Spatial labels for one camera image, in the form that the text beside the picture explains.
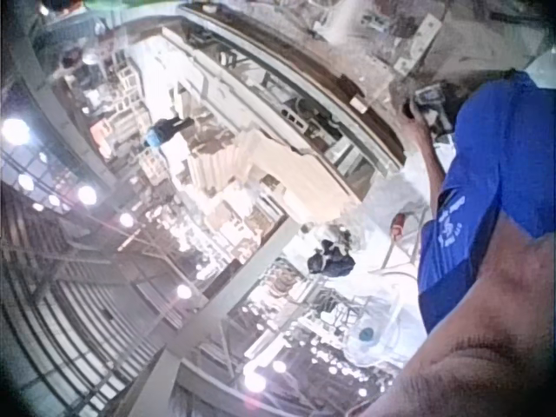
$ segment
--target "person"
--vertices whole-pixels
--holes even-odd
[[[348,250],[343,254],[337,245],[328,239],[321,242],[322,250],[315,250],[315,254],[307,260],[310,274],[321,274],[329,278],[339,278],[349,275],[354,269],[355,260]]]
[[[458,114],[446,174],[411,113],[434,214],[418,280],[429,336],[361,415],[554,415],[556,91],[519,72],[481,87]]]
[[[160,119],[148,131],[145,147],[160,148],[161,145],[172,139],[176,133],[194,125],[190,117],[182,120],[179,116],[172,119]]]

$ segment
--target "light bulb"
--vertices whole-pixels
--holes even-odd
[[[182,300],[188,300],[189,298],[191,298],[191,295],[193,295],[191,288],[184,284],[179,285],[176,291],[177,296],[180,297]]]
[[[86,206],[96,204],[96,191],[90,185],[83,185],[77,191],[77,197]]]
[[[122,213],[120,215],[120,223],[125,228],[133,227],[135,220],[133,220],[133,216],[130,213]]]
[[[58,207],[60,205],[60,199],[55,195],[49,195],[49,203],[52,204],[54,207]]]
[[[283,374],[284,372],[286,372],[286,370],[288,369],[288,367],[286,367],[286,364],[282,361],[274,361],[272,362],[272,368],[274,369],[274,371],[278,374]]]
[[[261,393],[267,387],[267,380],[264,376],[255,372],[246,374],[244,377],[245,387],[252,393]]]
[[[33,179],[27,174],[21,174],[17,178],[17,182],[19,182],[19,185],[21,185],[21,187],[27,191],[32,191],[35,189],[35,183],[33,182]]]
[[[6,119],[2,124],[2,134],[12,145],[24,145],[30,139],[27,123],[21,119]]]

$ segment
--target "hand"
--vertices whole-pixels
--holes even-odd
[[[408,140],[413,141],[419,150],[422,151],[427,147],[433,146],[427,121],[418,109],[413,98],[401,106],[399,117],[402,134]]]

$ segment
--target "man's arm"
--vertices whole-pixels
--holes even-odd
[[[554,234],[532,241],[502,213],[477,282],[363,415],[525,415],[553,352]]]
[[[413,118],[410,118],[400,112],[401,124],[404,136],[413,141],[425,160],[427,167],[428,182],[431,190],[431,210],[433,217],[436,217],[438,211],[438,197],[444,182],[446,173],[440,165],[440,161],[436,152],[434,152],[433,140],[427,125],[425,117],[421,114],[415,101],[410,101],[410,110]]]

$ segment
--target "blue shirt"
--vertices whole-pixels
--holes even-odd
[[[155,128],[150,128],[147,131],[147,136],[145,137],[145,140],[147,141],[147,143],[151,148],[159,148],[160,145],[162,145],[160,134]]]
[[[554,231],[556,90],[529,76],[485,84],[458,114],[456,157],[422,230],[419,304],[428,332],[475,282],[498,214],[530,236]]]

